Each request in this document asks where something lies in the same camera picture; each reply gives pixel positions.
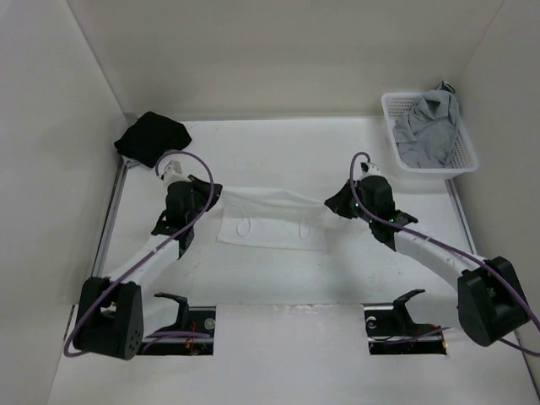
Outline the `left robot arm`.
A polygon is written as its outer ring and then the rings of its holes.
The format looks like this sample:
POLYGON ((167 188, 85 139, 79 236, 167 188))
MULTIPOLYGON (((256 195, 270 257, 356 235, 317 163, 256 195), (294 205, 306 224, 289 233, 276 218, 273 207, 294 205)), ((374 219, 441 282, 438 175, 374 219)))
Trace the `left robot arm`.
POLYGON ((65 356, 100 354, 129 360, 143 354, 213 352, 213 307, 191 307, 177 294, 144 293, 186 254, 195 222, 218 202, 222 190, 222 185, 194 175, 167 186, 165 209, 143 248, 110 275, 84 282, 65 356))

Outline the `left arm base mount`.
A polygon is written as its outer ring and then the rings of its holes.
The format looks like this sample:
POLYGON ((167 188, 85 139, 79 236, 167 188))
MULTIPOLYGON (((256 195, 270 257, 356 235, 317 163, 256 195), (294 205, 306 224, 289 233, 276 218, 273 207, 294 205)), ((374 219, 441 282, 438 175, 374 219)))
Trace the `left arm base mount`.
POLYGON ((213 354, 217 310, 191 306, 186 297, 158 293, 144 305, 140 355, 206 356, 213 354))

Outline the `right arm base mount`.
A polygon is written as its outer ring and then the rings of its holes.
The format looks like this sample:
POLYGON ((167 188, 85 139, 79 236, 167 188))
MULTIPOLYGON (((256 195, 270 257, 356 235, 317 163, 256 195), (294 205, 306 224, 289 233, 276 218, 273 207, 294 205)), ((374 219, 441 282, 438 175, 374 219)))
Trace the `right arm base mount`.
POLYGON ((391 303, 366 304, 364 325, 371 355, 447 355, 444 328, 417 323, 406 304, 424 289, 413 289, 391 303))

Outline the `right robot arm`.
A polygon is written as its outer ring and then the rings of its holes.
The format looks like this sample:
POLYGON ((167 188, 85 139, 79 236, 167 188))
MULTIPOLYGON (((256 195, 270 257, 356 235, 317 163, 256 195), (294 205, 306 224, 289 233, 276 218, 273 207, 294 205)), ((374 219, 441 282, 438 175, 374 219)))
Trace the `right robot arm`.
POLYGON ((414 216, 396 209, 386 178, 350 180, 324 205, 342 218, 364 220, 381 244, 443 278, 457 293, 458 327, 476 344, 487 347, 538 323, 510 261, 474 256, 427 235, 414 216))

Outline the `white tank top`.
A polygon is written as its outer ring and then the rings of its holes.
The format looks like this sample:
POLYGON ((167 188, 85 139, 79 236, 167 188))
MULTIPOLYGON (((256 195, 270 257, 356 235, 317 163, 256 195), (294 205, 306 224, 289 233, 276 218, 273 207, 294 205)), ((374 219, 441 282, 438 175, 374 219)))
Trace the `white tank top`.
POLYGON ((323 202, 267 187, 226 187, 220 243, 268 249, 325 251, 339 220, 323 202))

